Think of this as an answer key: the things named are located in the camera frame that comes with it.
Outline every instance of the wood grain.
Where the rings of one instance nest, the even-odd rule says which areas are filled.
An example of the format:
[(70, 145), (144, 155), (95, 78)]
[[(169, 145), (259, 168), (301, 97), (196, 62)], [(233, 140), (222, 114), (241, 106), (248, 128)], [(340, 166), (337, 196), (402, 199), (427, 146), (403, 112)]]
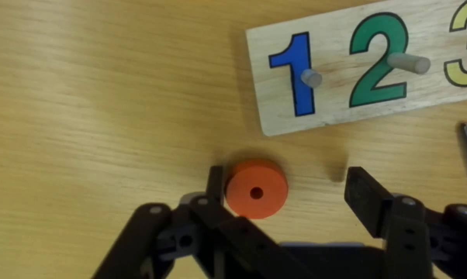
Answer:
[(363, 4), (0, 0), (0, 278), (90, 278), (138, 205), (177, 205), (247, 157), (287, 174), (287, 205), (258, 222), (276, 241), (376, 244), (346, 166), (436, 210), (467, 202), (467, 103), (261, 134), (245, 30)]
[[(379, 2), (248, 30), (248, 52), (264, 134), (273, 137), (465, 101), (467, 86), (455, 86), (445, 75), (448, 72), (455, 76), (453, 70), (445, 69), (445, 62), (456, 59), (462, 61), (467, 72), (467, 30), (450, 30), (453, 19), (462, 18), (456, 18), (462, 4), (464, 0)], [(385, 14), (393, 14), (397, 21), (388, 21), (388, 24), (365, 21)], [(357, 36), (357, 30), (362, 27), (368, 30)], [(303, 33), (309, 36), (312, 69), (320, 72), (324, 80), (321, 87), (312, 93), (315, 112), (310, 115), (298, 115), (293, 106), (293, 103), (304, 103), (303, 97), (296, 101), (292, 89), (293, 80), (301, 80), (301, 75), (293, 78), (289, 66), (272, 67), (268, 62), (270, 56), (287, 50), (295, 35)], [(358, 45), (369, 33), (376, 36), (366, 41), (368, 52), (352, 53), (351, 45)], [(383, 72), (372, 73), (371, 69), (386, 49), (389, 45), (397, 49), (400, 42), (403, 42), (407, 55), (430, 59), (431, 69), (425, 75), (403, 70), (393, 70), (385, 76), (380, 76)], [(349, 100), (357, 97), (357, 92), (369, 97), (383, 95), (383, 92), (366, 93), (363, 89), (355, 92), (357, 84), (365, 78), (379, 81), (366, 89), (385, 89), (407, 83), (403, 97), (351, 106)]]

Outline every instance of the orange disk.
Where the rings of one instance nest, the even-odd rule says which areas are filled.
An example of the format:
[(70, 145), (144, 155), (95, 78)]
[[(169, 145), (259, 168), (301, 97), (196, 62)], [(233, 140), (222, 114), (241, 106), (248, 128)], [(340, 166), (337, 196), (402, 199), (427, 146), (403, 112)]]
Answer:
[(279, 166), (267, 160), (239, 163), (227, 183), (225, 200), (239, 216), (265, 219), (278, 213), (289, 196)]

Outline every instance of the blue number 1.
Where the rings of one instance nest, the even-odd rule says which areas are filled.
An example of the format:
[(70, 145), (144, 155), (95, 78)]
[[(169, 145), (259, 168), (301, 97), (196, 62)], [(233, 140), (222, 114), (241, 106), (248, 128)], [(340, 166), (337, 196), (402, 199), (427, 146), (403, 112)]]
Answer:
[(268, 56), (268, 66), (270, 69), (290, 67), (295, 117), (313, 115), (313, 90), (301, 81), (303, 72), (310, 69), (309, 33), (293, 35), (284, 52)]

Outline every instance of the wooden puzzle board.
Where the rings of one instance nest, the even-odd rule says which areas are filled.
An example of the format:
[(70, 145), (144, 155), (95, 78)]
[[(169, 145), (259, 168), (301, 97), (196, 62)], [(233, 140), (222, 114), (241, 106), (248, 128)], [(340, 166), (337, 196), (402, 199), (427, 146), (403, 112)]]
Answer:
[[(467, 100), (467, 2), (355, 7), (247, 31), (267, 137)], [(431, 61), (425, 75), (389, 69), (391, 53)], [(310, 89), (307, 69), (323, 76)]]

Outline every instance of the wooden table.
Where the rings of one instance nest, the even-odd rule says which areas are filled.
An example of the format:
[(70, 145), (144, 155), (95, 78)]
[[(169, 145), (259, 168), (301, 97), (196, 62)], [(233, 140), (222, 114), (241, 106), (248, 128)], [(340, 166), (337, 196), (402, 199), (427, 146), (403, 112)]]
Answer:
[(138, 205), (250, 157), (289, 177), (258, 222), (276, 241), (374, 244), (343, 202), (348, 166), (434, 210), (467, 204), (467, 103), (261, 134), (245, 30), (363, 4), (0, 0), (0, 278), (90, 278)]

